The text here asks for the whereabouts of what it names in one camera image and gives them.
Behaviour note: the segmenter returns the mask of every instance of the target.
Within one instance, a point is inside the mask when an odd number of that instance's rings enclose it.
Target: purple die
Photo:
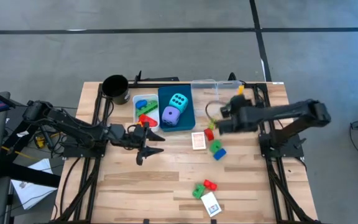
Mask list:
[[[180,110],[173,106],[167,106],[162,113],[161,120],[167,125],[175,126],[179,121]]]

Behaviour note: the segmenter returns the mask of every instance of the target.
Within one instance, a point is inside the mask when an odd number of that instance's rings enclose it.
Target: blue tray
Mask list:
[[[164,109],[169,105],[169,101],[171,100],[172,96],[176,93],[180,93],[187,97],[189,102],[185,111],[180,115],[178,124],[176,126],[169,126],[162,122],[161,116]],[[160,112],[160,128],[165,132],[186,131],[193,129],[194,126],[196,126],[190,85],[167,86],[158,88],[158,109]]]

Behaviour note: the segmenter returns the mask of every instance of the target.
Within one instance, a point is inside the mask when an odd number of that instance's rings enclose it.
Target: black cup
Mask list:
[[[122,105],[129,101],[128,80],[122,75],[112,75],[105,79],[102,84],[102,91],[107,98],[112,99],[117,105]]]

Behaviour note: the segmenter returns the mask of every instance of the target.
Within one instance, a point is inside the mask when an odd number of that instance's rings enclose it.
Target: cyan die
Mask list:
[[[180,110],[180,113],[183,113],[187,107],[188,100],[182,94],[176,93],[173,95],[171,100],[169,101],[169,105]]]

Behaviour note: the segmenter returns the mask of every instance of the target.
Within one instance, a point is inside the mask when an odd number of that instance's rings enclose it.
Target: paper sheet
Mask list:
[[[42,159],[41,161],[29,166],[29,168],[35,170],[43,170],[44,172],[53,174],[50,168],[49,159]],[[42,199],[44,199],[46,196],[52,193],[53,190],[57,190],[57,188],[55,187],[46,187],[46,186],[23,182],[19,180],[11,180],[11,181],[17,192],[17,195],[19,196],[21,203],[25,203],[26,201],[30,200],[33,197],[37,197],[45,194],[42,197],[34,198],[29,202],[27,202],[26,204],[24,204],[23,208],[26,210],[33,207],[38,202],[40,202]]]

